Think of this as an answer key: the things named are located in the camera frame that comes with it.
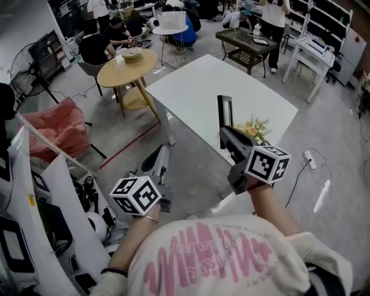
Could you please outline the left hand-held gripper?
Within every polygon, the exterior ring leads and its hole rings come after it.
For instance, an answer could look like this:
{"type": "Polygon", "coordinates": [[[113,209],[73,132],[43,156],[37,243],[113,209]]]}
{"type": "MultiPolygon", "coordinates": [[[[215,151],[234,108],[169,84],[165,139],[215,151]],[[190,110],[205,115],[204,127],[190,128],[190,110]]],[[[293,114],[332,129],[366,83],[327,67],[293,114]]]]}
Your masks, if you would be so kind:
{"type": "Polygon", "coordinates": [[[133,216],[145,216],[155,204],[169,213],[172,207],[172,192],[165,184],[168,171],[169,149],[158,146],[135,169],[125,173],[110,192],[110,197],[120,209],[133,216]]]}

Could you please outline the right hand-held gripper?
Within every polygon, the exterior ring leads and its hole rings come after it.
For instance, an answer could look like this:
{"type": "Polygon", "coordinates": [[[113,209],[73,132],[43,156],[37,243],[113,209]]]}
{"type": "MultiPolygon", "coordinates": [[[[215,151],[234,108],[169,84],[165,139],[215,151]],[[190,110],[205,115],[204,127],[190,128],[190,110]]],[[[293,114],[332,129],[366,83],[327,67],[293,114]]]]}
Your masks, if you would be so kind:
{"type": "Polygon", "coordinates": [[[226,149],[234,162],[228,181],[233,192],[245,192],[248,177],[254,177],[263,185],[283,179],[291,155],[266,142],[259,144],[242,131],[224,126],[220,128],[220,148],[226,149]]]}

